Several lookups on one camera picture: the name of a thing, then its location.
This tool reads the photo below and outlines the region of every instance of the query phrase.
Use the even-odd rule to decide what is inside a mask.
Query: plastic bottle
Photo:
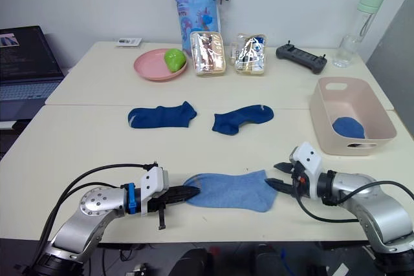
[[[335,66],[349,66],[383,1],[384,0],[360,0],[354,22],[348,33],[342,38],[339,49],[332,61]]]

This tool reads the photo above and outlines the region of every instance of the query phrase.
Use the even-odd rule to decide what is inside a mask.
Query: laptop screen
[[[0,80],[48,80],[63,74],[39,26],[0,30]]]

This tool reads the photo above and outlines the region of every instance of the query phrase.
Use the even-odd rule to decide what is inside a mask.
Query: game controller
[[[314,74],[320,74],[323,68],[325,67],[327,60],[323,56],[315,56],[311,53],[305,52],[298,48],[295,48],[294,45],[290,44],[290,40],[287,45],[282,45],[276,49],[276,57],[279,59],[289,59],[295,63],[306,66]]]

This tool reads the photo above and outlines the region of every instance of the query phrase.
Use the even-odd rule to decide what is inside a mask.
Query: green bottle cap
[[[384,0],[360,0],[358,10],[366,13],[377,13]]]

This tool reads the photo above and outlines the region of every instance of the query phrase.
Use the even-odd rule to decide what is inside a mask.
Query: green apple
[[[187,59],[184,53],[177,48],[171,48],[166,51],[164,61],[167,64],[169,71],[177,72],[186,63]]]

